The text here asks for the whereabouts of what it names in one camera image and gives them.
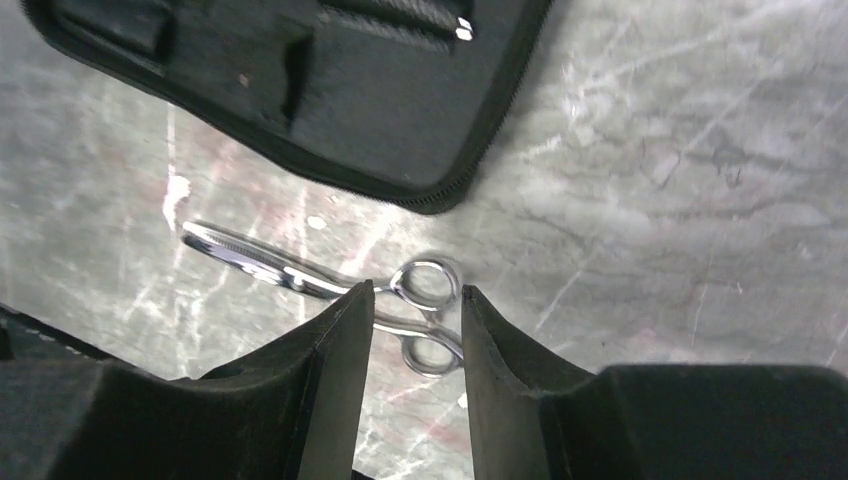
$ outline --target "white vein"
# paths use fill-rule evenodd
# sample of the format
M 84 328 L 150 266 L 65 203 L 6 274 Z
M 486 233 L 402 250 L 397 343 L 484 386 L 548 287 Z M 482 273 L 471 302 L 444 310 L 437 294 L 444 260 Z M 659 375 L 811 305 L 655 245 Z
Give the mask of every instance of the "white vein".
M 447 418 L 447 416 L 448 416 L 448 415 L 450 415 L 450 413 L 451 413 L 451 412 L 453 412 L 453 411 L 454 411 L 454 409 L 455 409 L 456 407 L 458 407 L 458 406 L 459 406 L 459 405 L 457 405 L 456 403 L 454 403 L 453 405 L 451 405 L 450 407 L 448 407 L 448 408 L 447 408 L 444 412 L 442 412 L 442 414 L 441 414 L 441 415 L 439 415 L 438 417 L 436 417 L 436 419 L 433 421 L 433 423 L 431 423 L 431 424 L 430 424 L 430 426 L 429 426 L 429 427 L 427 427 L 427 430 L 425 430 L 425 431 L 423 431 L 423 432 L 419 433 L 419 434 L 415 437 L 415 441 L 413 441 L 413 442 L 412 442 L 412 445 L 410 445 L 410 446 L 409 446 L 409 448 L 407 448 L 407 449 L 406 449 L 406 454 L 407 454 L 407 455 L 410 455 L 410 454 L 412 453 L 412 451 L 413 451 L 413 450 L 415 450 L 416 448 L 418 448 L 418 445 L 421 445 L 422 443 L 424 443 L 424 440 L 427 440 L 427 439 L 430 437 L 430 433 L 433 431 L 433 429 L 434 429 L 434 428 L 436 428 L 436 427 L 438 427 L 438 426 L 440 426 L 440 425 L 442 424 L 442 421 L 443 421 L 445 418 Z
M 380 218 L 377 220 L 376 225 L 373 225 L 368 229 L 368 235 L 360 244 L 359 250 L 356 251 L 356 255 L 342 263 L 339 268 L 339 273 L 350 276 L 358 274 L 362 270 L 362 266 L 365 264 L 365 259 L 368 258 L 368 254 L 371 253 L 371 250 L 377 242 L 386 237 L 389 227 L 392 223 L 394 223 L 396 216 L 397 211 L 395 209 L 389 208 L 384 210 L 383 214 L 380 215 Z
M 3 299 L 8 304 L 14 304 L 15 300 L 12 295 L 12 256 L 9 254 L 9 241 L 3 240 L 3 270 L 6 282 L 6 298 Z
M 628 73 L 637 68 L 644 67 L 646 65 L 650 65 L 652 63 L 662 61 L 671 57 L 676 57 L 678 55 L 691 52 L 696 50 L 704 45 L 717 42 L 725 38 L 730 32 L 734 30 L 743 29 L 750 25 L 757 25 L 763 18 L 768 17 L 774 13 L 791 10 L 798 7 L 799 2 L 797 0 L 788 0 L 784 2 L 770 2 L 762 8 L 751 12 L 750 14 L 737 19 L 734 22 L 728 23 L 726 25 L 721 25 L 712 31 L 708 32 L 706 35 L 701 37 L 689 39 L 665 48 L 661 48 L 650 52 L 641 57 L 637 57 L 633 60 L 625 62 L 621 65 L 613 67 L 599 75 L 596 76 L 595 81 L 591 84 L 587 85 L 587 88 L 596 86 L 602 83 L 601 79 L 606 79 L 610 77 L 616 77 L 623 73 Z
M 397 400 L 397 399 L 399 399 L 399 398 L 403 398 L 403 397 L 405 397 L 405 396 L 407 396 L 407 395 L 410 395 L 410 394 L 412 394 L 412 393 L 415 393 L 415 392 L 417 392 L 417 391 L 419 391 L 419 390 L 428 390 L 428 389 L 429 389 L 430 387 L 432 387 L 435 383 L 436 383 L 436 382 L 422 383 L 422 384 L 416 385 L 416 386 L 414 386 L 414 387 L 407 388 L 406 390 L 402 390 L 402 391 L 400 391 L 400 392 L 398 392 L 398 393 L 395 393 L 395 394 L 393 394 L 393 395 L 390 395 L 389 397 L 386 397 L 386 400 L 385 400 L 385 401 L 386 401 L 386 403 L 391 403 L 391 402 L 394 402 L 395 400 Z
M 830 353 L 830 357 L 827 359 L 827 366 L 829 367 L 831 363 L 833 363 L 834 357 L 836 357 L 837 352 L 839 352 L 840 347 L 842 346 L 842 341 L 845 340 L 845 336 L 848 335 L 848 322 L 845 322 L 845 327 L 842 329 L 842 332 L 836 337 L 836 347 L 833 348 L 833 352 Z
M 177 175 L 177 140 L 175 125 L 175 108 L 168 104 L 168 133 L 166 142 L 168 144 L 168 185 L 165 197 L 162 199 L 162 215 L 168 223 L 171 233 L 176 233 L 177 204 L 191 194 L 191 182 Z
M 586 267 L 589 266 L 589 262 L 591 262 L 592 259 L 595 258 L 595 255 L 597 255 L 598 251 L 600 251 L 599 247 L 595 247 L 592 250 L 589 256 L 586 257 L 586 260 L 583 262 L 583 265 L 574 273 L 574 275 L 571 276 L 571 278 L 568 279 L 567 282 L 565 282 L 565 285 L 563 285 L 562 288 L 559 289 L 553 301 L 547 307 L 545 307 L 544 310 L 542 310 L 542 313 L 539 314 L 539 321 L 533 328 L 534 332 L 538 332 L 545 325 L 545 323 L 547 323 L 548 319 L 550 319 L 551 317 L 551 314 L 554 312 L 554 310 L 556 310 L 557 305 L 559 304 L 559 300 L 562 298 L 563 295 L 565 295 L 569 290 L 571 290 L 571 287 L 574 286 L 574 283 L 580 278 L 581 275 L 583 275 L 583 272 L 586 270 Z
M 135 313 L 136 310 L 138 310 L 138 307 L 141 306 L 142 302 L 144 302 L 144 300 L 147 298 L 147 295 L 150 294 L 150 290 L 153 288 L 154 285 L 156 285 L 156 282 L 158 280 L 159 275 L 153 275 L 150 281 L 147 282 L 147 285 L 145 285 L 144 288 L 138 291 L 138 294 L 136 294 L 129 308 L 124 310 L 124 313 L 121 315 L 121 320 L 126 322 L 130 319 L 130 317 L 132 317 L 132 314 Z
M 713 259 L 715 258 L 715 245 L 718 237 L 713 239 L 713 244 L 710 247 L 710 259 L 707 263 L 707 275 L 704 279 L 704 288 L 701 290 L 701 299 L 698 301 L 698 308 L 695 310 L 695 319 L 692 321 L 692 346 L 695 346 L 695 336 L 698 334 L 698 322 L 701 319 L 701 309 L 704 308 L 704 300 L 707 298 L 707 292 L 710 290 L 710 274 L 713 271 Z

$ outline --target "black pouch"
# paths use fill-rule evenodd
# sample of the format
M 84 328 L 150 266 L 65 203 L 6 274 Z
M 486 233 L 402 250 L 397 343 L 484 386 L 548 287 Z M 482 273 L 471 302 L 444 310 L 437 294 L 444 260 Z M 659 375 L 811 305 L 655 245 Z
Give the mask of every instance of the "black pouch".
M 22 0 L 64 54 L 310 180 L 465 196 L 551 0 Z

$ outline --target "table surface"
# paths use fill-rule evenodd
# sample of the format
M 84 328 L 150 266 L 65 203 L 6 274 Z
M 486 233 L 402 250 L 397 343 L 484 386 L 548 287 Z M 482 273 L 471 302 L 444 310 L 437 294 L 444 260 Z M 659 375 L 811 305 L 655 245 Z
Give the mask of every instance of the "table surface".
M 592 371 L 845 372 L 846 25 L 838 0 L 557 1 L 468 200 L 422 217 L 286 173 L 53 51 L 2 0 L 0 301 L 165 378 L 325 306 L 182 247 L 202 218 L 363 278 L 443 252 Z M 470 478 L 463 392 L 375 333 L 356 467 Z

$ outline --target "silver scissors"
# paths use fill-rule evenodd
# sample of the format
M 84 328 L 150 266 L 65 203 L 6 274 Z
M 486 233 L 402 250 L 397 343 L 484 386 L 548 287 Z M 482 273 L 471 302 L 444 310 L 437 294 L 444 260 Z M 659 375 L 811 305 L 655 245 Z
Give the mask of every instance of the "silver scissors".
M 333 300 L 347 293 L 354 285 L 335 280 L 330 275 L 320 273 L 282 252 L 206 222 L 185 222 L 183 230 L 183 242 L 189 247 L 238 268 L 258 280 L 302 295 Z M 438 299 L 425 298 L 407 287 L 413 271 L 424 268 L 435 269 L 444 275 L 450 288 L 446 296 Z M 401 265 L 388 280 L 374 282 L 375 294 L 394 294 L 421 311 L 427 320 L 405 320 L 379 312 L 374 315 L 374 328 L 400 339 L 403 360 L 415 373 L 429 378 L 441 378 L 463 366 L 462 341 L 459 336 L 456 332 L 430 321 L 434 312 L 443 311 L 457 301 L 461 288 L 456 270 L 448 262 L 438 258 L 410 260 Z M 452 356 L 451 361 L 443 366 L 421 362 L 413 352 L 413 345 L 422 339 L 447 349 Z

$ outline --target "scissor blade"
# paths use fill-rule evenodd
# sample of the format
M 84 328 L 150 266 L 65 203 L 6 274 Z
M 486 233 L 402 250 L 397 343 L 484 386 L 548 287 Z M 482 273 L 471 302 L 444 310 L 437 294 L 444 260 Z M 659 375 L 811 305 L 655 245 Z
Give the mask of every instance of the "scissor blade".
M 197 222 L 183 223 L 183 243 L 257 280 L 282 285 L 283 265 L 264 249 L 223 230 Z

